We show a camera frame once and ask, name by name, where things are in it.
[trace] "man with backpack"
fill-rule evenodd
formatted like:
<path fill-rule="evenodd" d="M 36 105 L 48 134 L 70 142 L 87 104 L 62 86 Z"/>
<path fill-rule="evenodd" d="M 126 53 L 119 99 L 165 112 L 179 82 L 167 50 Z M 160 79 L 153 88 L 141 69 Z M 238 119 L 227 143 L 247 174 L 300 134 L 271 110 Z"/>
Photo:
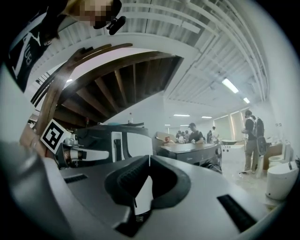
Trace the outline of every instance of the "man with backpack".
<path fill-rule="evenodd" d="M 258 158 L 259 158 L 259 151 L 257 147 L 257 138 L 263 137 L 264 134 L 264 127 L 263 121 L 252 115 L 250 110 L 245 112 L 245 129 L 242 130 L 242 133 L 248 134 L 248 141 L 246 143 L 246 164 L 245 164 L 245 171 L 242 173 L 249 173 L 250 170 L 252 174 L 255 174 L 257 165 L 258 165 Z M 253 153 L 253 162 L 251 166 L 251 156 Z"/>

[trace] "white tile floor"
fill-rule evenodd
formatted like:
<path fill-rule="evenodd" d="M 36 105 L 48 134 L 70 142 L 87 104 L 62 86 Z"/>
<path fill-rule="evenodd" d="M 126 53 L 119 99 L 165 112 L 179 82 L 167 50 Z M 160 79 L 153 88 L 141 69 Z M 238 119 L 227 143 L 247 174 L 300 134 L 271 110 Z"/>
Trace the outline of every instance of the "white tile floor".
<path fill-rule="evenodd" d="M 263 170 L 263 159 L 260 158 L 256 174 L 239 174 L 244 170 L 245 162 L 239 160 L 222 161 L 223 176 L 230 182 L 243 188 L 253 195 L 258 201 L 272 209 L 281 202 L 268 198 L 265 194 L 267 189 L 267 171 Z"/>

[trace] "black vent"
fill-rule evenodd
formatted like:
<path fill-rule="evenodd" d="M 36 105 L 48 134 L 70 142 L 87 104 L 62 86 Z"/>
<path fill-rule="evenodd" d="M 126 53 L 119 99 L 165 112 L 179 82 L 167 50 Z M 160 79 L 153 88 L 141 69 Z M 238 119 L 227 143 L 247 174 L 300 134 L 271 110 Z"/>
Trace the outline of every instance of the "black vent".
<path fill-rule="evenodd" d="M 71 182 L 78 182 L 78 181 L 81 181 L 81 180 L 86 179 L 86 178 L 88 178 L 86 175 L 79 174 L 79 175 L 64 178 L 64 180 L 68 184 L 68 183 L 71 183 Z"/>
<path fill-rule="evenodd" d="M 224 195 L 217 199 L 223 205 L 240 232 L 247 230 L 256 223 L 256 221 L 229 195 Z"/>

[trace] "backpack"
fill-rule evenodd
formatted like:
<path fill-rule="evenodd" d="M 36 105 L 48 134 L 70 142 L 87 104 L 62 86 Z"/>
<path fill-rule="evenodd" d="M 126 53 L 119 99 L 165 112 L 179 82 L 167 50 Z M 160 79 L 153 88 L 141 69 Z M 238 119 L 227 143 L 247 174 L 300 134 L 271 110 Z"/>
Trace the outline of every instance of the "backpack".
<path fill-rule="evenodd" d="M 263 135 L 264 135 L 263 120 L 261 120 L 259 117 L 255 117 L 255 118 L 256 119 L 254 120 L 253 118 L 250 117 L 250 119 L 254 122 L 252 134 L 256 138 L 263 137 Z"/>

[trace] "khaki pants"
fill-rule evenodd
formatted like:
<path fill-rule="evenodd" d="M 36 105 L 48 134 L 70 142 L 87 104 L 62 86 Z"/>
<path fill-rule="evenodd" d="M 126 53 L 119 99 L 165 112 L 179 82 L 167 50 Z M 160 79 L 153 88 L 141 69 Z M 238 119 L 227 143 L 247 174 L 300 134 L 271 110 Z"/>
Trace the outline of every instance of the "khaki pants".
<path fill-rule="evenodd" d="M 259 158 L 256 139 L 247 142 L 245 154 L 246 154 L 245 171 L 248 171 L 250 169 L 252 169 L 252 171 L 255 171 L 257 169 L 258 158 Z"/>

